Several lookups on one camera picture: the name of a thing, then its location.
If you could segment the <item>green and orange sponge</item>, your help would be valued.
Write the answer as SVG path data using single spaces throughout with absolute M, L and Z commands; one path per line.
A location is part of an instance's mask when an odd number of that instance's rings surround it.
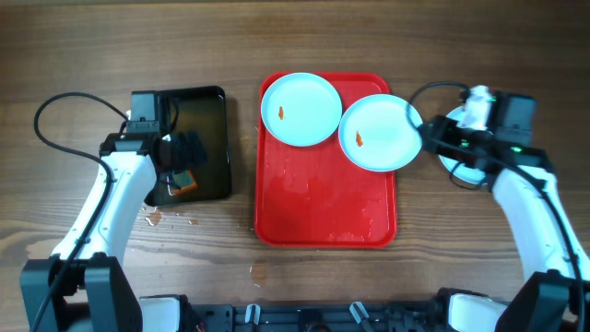
M 168 177 L 168 190 L 171 196 L 178 196 L 195 190 L 197 181 L 191 170 L 172 173 Z

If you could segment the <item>light blue plate bottom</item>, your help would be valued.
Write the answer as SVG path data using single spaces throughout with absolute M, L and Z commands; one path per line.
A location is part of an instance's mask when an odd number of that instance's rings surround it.
M 463 107 L 459 106 L 455 108 L 446 117 L 456 121 L 461 120 L 464 117 Z M 481 170 L 468 168 L 464 164 L 456 167 L 458 164 L 457 160 L 452 160 L 444 156 L 440 156 L 439 160 L 449 172 L 454 171 L 454 176 L 465 183 L 478 184 L 485 179 L 485 173 Z

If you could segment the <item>light blue plate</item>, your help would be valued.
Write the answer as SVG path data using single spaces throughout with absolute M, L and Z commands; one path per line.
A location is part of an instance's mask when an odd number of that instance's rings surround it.
M 277 79 L 264 92 L 261 117 L 267 131 L 293 147 L 310 147 L 327 140 L 343 112 L 336 88 L 311 73 L 292 73 Z
M 413 161 L 422 149 L 418 111 L 390 94 L 374 94 L 352 103 L 338 128 L 339 145 L 358 167 L 392 172 Z
M 461 120 L 464 117 L 463 107 L 459 106 L 455 108 L 446 117 L 456 121 Z M 458 164 L 457 160 L 452 160 L 444 156 L 440 156 L 439 160 L 449 172 L 454 171 L 454 176 L 465 183 L 478 184 L 485 179 L 485 173 L 481 170 L 468 168 L 464 164 L 456 167 Z

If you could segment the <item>light blue plate top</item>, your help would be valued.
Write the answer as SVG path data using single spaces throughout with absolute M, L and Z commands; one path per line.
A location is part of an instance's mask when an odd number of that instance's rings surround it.
M 292 73 L 277 79 L 264 92 L 261 117 L 267 131 L 293 147 L 310 147 L 327 140 L 343 112 L 336 88 L 311 73 Z

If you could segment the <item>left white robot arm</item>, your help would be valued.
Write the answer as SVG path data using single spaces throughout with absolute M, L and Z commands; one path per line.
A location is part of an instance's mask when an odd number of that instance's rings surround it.
M 33 331 L 196 331 L 181 295 L 138 299 L 123 272 L 125 247 L 161 175 L 205 158 L 194 132 L 110 134 L 95 183 L 74 225 L 46 259 L 24 266 L 20 287 Z

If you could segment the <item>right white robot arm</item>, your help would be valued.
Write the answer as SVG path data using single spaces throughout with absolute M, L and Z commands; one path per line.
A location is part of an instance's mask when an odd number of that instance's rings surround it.
M 484 172 L 525 275 L 508 304 L 445 290 L 431 324 L 454 331 L 588 330 L 589 258 L 562 207 L 546 152 L 530 146 L 530 116 L 490 115 L 473 125 L 437 116 L 417 131 L 426 151 Z

